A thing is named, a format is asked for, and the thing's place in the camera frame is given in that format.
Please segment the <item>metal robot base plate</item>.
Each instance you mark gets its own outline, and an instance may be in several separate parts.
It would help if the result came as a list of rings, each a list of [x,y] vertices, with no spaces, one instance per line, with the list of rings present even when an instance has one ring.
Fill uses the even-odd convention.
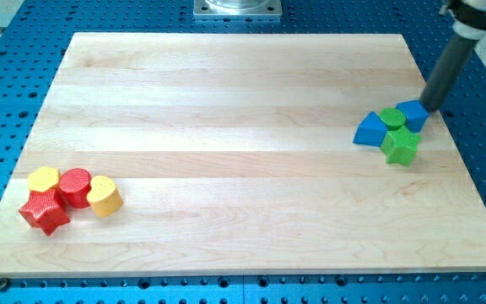
[[[281,0],[194,0],[195,18],[280,17]]]

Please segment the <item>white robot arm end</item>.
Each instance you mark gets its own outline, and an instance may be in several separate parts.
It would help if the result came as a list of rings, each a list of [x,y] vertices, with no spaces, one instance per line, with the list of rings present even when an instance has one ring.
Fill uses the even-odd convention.
[[[440,14],[451,14],[452,29],[462,38],[479,41],[486,35],[486,0],[444,0]]]

